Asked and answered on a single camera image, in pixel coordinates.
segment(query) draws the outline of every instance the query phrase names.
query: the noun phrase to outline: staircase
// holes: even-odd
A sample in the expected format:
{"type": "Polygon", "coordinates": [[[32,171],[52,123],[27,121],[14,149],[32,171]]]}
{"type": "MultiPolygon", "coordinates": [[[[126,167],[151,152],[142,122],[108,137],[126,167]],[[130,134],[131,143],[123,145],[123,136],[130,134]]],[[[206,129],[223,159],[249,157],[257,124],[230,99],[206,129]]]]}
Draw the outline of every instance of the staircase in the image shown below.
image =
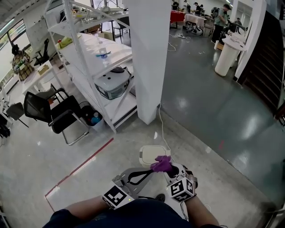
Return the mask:
{"type": "Polygon", "coordinates": [[[238,83],[249,87],[275,113],[278,109],[284,66],[280,22],[266,12],[256,47],[238,83]]]}

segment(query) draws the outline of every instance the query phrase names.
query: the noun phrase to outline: yellow-green object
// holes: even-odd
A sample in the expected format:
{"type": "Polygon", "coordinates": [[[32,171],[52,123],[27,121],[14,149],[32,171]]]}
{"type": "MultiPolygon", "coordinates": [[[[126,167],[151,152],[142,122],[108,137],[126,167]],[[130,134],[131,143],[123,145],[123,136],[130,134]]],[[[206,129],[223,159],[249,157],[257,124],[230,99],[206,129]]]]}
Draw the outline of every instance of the yellow-green object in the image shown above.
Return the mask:
{"type": "Polygon", "coordinates": [[[57,49],[63,49],[65,48],[67,45],[71,44],[73,41],[71,38],[69,37],[64,37],[60,43],[56,44],[57,49]]]}

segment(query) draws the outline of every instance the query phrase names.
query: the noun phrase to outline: red tablecloth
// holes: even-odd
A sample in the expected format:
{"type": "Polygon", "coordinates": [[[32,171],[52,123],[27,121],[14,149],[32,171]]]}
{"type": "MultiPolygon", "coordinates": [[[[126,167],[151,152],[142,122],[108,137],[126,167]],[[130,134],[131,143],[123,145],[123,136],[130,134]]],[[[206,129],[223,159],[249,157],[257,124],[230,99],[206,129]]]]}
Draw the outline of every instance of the red tablecloth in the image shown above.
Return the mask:
{"type": "Polygon", "coordinates": [[[184,21],[185,13],[171,10],[170,23],[184,21]]]}

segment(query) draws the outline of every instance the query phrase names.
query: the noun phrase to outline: black shoe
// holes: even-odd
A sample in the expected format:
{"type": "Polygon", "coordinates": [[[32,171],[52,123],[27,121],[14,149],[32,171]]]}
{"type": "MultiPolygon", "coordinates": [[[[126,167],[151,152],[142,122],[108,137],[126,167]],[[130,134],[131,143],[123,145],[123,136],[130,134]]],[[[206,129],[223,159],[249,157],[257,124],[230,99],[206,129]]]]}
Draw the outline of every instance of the black shoe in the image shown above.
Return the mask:
{"type": "Polygon", "coordinates": [[[159,194],[156,196],[155,198],[156,200],[160,201],[160,202],[163,202],[165,201],[165,195],[164,194],[159,194]]]}

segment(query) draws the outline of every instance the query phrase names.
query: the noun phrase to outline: metal shelving unit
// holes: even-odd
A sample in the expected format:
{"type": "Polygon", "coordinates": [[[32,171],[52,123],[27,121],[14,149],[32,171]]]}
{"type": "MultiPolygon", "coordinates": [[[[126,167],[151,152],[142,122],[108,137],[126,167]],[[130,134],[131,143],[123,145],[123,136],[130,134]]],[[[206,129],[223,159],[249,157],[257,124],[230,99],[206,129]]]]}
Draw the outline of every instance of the metal shelving unit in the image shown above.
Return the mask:
{"type": "Polygon", "coordinates": [[[97,91],[94,82],[119,65],[128,66],[132,60],[132,50],[130,47],[114,41],[79,32],[109,20],[117,21],[129,28],[128,25],[118,20],[118,18],[128,16],[128,12],[108,15],[98,9],[72,0],[62,0],[66,20],[58,23],[55,15],[47,12],[51,3],[52,0],[48,0],[45,8],[45,18],[54,45],[57,44],[53,38],[55,33],[70,37],[73,40],[73,43],[65,48],[57,49],[57,53],[75,86],[80,90],[87,101],[101,112],[104,120],[108,123],[113,132],[116,133],[116,128],[137,111],[136,97],[129,93],[134,86],[134,80],[130,81],[129,86],[122,96],[113,100],[104,98],[97,91]],[[101,15],[101,19],[85,23],[73,19],[71,5],[91,10],[101,15]],[[103,63],[101,58],[96,57],[96,54],[99,53],[99,40],[103,42],[108,52],[111,51],[111,54],[106,59],[108,61],[107,65],[103,63]]]}

